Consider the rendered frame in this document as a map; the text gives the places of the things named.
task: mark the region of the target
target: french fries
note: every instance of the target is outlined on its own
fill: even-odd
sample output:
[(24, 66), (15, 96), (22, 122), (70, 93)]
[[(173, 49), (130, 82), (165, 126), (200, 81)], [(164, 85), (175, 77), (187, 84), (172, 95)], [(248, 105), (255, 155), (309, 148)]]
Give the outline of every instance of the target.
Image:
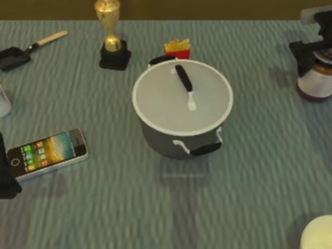
[(188, 50), (190, 49), (189, 39), (179, 41), (179, 39), (175, 39), (171, 41), (170, 43), (166, 43), (164, 45), (165, 52), (175, 52), (175, 51), (181, 51), (181, 50)]

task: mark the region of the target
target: table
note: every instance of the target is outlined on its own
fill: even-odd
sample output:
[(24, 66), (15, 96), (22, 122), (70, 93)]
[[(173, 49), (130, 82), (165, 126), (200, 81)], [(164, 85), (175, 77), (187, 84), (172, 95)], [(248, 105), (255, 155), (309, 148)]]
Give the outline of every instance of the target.
[[(22, 184), (0, 201), (1, 249), (298, 248), (304, 226), (332, 213), (332, 101), (295, 91), (287, 44), (317, 26), (290, 21), (121, 21), (125, 72), (98, 67), (97, 21), (2, 21), (0, 50), (68, 30), (0, 73), (14, 99), (0, 119), (8, 148), (80, 127), (88, 160)], [(193, 60), (220, 70), (234, 91), (223, 148), (172, 161), (146, 144), (131, 104), (135, 80), (162, 45), (191, 39)]]

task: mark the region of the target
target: brown wall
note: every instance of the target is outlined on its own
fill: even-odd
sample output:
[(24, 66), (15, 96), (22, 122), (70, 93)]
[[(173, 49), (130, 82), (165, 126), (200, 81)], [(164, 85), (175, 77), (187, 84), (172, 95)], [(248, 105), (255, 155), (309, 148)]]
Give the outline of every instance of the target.
[[(94, 20), (95, 0), (1, 0), (0, 20)], [(330, 0), (120, 0), (124, 20), (298, 19)]]

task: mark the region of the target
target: red french fry box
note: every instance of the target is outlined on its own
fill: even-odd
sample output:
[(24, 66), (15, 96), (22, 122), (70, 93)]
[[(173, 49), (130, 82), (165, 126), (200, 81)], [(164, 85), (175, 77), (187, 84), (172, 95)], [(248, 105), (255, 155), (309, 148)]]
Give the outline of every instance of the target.
[(190, 49), (179, 50), (179, 51), (174, 51), (174, 52), (166, 52), (164, 49), (164, 55), (165, 56), (175, 56), (178, 59), (189, 59)]

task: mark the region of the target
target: trophy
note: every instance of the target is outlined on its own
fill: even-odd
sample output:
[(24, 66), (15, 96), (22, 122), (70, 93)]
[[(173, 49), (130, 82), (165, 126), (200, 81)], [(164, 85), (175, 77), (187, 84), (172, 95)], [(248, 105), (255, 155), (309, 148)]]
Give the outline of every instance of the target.
[(131, 52), (127, 49), (127, 42), (121, 40), (114, 33), (114, 27), (120, 16), (119, 0), (97, 0), (94, 4), (97, 16), (103, 26), (108, 30), (103, 47), (101, 49), (101, 68), (113, 70), (125, 70), (127, 68)]

